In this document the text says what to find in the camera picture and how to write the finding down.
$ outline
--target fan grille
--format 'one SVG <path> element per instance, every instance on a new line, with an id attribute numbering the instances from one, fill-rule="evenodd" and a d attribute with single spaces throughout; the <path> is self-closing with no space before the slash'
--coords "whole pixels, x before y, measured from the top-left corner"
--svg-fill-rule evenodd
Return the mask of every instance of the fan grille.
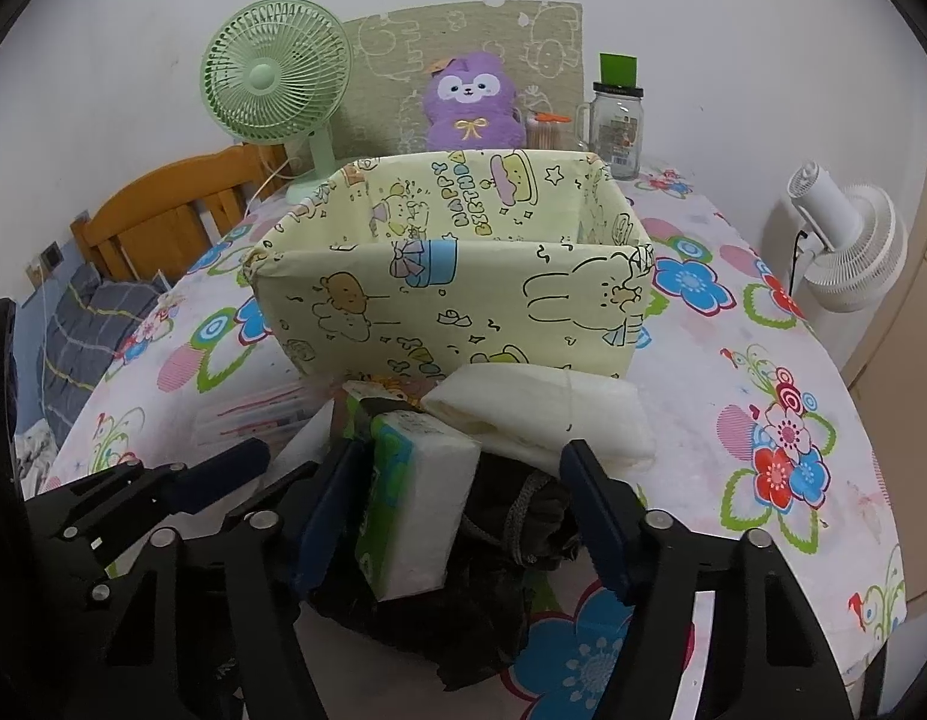
<path id="1" fill-rule="evenodd" d="M 793 174 L 787 186 L 787 192 L 794 199 L 802 197 L 817 183 L 818 177 L 820 177 L 820 166 L 816 162 L 807 162 Z"/>
<path id="2" fill-rule="evenodd" d="M 306 0 L 264 0 L 231 16 L 203 58 L 210 113 L 249 143 L 282 143 L 326 122 L 350 79 L 343 25 Z"/>
<path id="3" fill-rule="evenodd" d="M 847 250 L 825 252 L 807 268 L 806 280 L 829 311 L 858 311 L 882 298 L 907 259 L 907 230 L 887 193 L 853 186 L 844 194 L 863 216 L 863 232 Z"/>

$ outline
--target wooden bed frame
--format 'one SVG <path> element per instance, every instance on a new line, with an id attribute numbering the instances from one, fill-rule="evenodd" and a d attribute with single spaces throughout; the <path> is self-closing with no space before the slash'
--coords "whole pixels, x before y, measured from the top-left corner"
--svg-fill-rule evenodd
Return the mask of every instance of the wooden bed frame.
<path id="1" fill-rule="evenodd" d="M 106 277 L 149 280 L 163 271 L 175 282 L 211 245 L 196 202 L 203 201 L 217 233 L 226 235 L 244 217 L 242 188 L 256 189 L 286 159 L 282 146 L 243 145 L 158 167 L 70 229 L 84 259 Z M 275 176 L 260 196 L 284 183 Z"/>

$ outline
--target wall outlet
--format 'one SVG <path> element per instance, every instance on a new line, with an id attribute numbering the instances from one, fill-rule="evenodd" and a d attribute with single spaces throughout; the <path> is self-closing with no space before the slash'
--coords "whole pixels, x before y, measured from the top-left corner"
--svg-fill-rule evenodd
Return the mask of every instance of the wall outlet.
<path id="1" fill-rule="evenodd" d="M 54 269 L 63 262 L 63 254 L 56 241 L 40 252 L 40 262 L 43 263 L 48 274 L 52 274 Z"/>
<path id="2" fill-rule="evenodd" d="M 34 290 L 39 290 L 49 277 L 49 272 L 44 268 L 39 257 L 34 257 L 26 264 L 26 277 L 30 280 Z"/>

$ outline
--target metal screw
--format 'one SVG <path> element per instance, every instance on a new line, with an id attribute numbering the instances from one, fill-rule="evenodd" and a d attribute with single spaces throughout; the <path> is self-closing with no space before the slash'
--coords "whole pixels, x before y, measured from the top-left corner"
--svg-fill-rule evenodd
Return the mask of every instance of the metal screw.
<path id="1" fill-rule="evenodd" d="M 277 512 L 270 512 L 269 509 L 250 514 L 250 527 L 256 528 L 258 531 L 268 531 L 279 521 L 280 515 Z"/>
<path id="2" fill-rule="evenodd" d="M 176 531 L 173 528 L 160 528 L 150 536 L 150 543 L 155 547 L 169 547 L 176 541 Z"/>
<path id="3" fill-rule="evenodd" d="M 759 547 L 760 549 L 766 549 L 773 543 L 773 536 L 760 528 L 754 528 L 752 531 L 748 531 L 746 537 L 753 546 Z"/>
<path id="4" fill-rule="evenodd" d="M 665 531 L 673 527 L 673 518 L 663 511 L 663 509 L 653 509 L 647 512 L 647 525 L 657 528 L 658 531 Z"/>

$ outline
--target purple plush toy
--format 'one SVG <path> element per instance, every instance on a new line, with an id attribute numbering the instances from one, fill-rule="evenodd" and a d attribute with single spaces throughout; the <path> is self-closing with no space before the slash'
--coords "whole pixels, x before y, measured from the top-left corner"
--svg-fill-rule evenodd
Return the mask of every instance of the purple plush toy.
<path id="1" fill-rule="evenodd" d="M 522 148 L 527 132 L 513 118 L 516 95 L 497 55 L 474 52 L 451 60 L 423 97 L 431 122 L 427 148 Z"/>

